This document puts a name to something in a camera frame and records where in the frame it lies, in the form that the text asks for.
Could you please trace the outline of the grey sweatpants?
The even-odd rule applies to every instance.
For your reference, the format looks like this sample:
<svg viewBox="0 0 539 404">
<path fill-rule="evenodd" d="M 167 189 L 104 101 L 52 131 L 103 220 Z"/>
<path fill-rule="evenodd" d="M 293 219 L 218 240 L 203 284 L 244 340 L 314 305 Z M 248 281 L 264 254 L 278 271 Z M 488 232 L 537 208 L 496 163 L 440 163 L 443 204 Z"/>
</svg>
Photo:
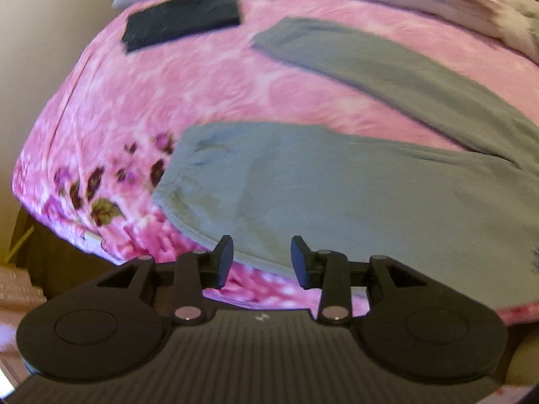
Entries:
<svg viewBox="0 0 539 404">
<path fill-rule="evenodd" d="M 258 33 L 267 55 L 384 100 L 459 151 L 322 126 L 188 128 L 154 201 L 203 246 L 285 273 L 296 234 L 351 258 L 390 256 L 492 308 L 538 298 L 538 128 L 466 77 L 397 43 L 312 18 Z"/>
</svg>

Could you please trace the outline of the folded black garment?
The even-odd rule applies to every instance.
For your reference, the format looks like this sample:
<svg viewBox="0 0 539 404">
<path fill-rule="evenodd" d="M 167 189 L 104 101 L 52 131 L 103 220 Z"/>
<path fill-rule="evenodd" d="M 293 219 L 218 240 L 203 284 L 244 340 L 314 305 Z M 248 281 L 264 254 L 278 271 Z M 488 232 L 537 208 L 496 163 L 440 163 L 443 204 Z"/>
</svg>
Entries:
<svg viewBox="0 0 539 404">
<path fill-rule="evenodd" d="M 131 53 L 240 24 L 239 0 L 167 0 L 129 15 L 122 43 Z"/>
</svg>

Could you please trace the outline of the pink floral bedspread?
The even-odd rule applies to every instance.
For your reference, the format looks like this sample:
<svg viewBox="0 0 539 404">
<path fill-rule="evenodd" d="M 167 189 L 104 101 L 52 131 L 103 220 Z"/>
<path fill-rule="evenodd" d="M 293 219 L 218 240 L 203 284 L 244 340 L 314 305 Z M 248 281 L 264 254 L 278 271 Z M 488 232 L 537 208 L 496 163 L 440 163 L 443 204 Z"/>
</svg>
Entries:
<svg viewBox="0 0 539 404">
<path fill-rule="evenodd" d="M 171 261 L 194 244 L 152 193 L 184 129 L 210 121 L 320 124 L 451 149 L 450 140 L 364 93 L 258 54 L 255 33 L 321 18 L 401 43 L 538 117 L 538 68 L 500 42 L 431 16 L 360 0 L 239 0 L 242 23 L 126 53 L 127 15 L 83 51 L 14 165 L 12 190 L 36 219 L 116 264 Z"/>
</svg>

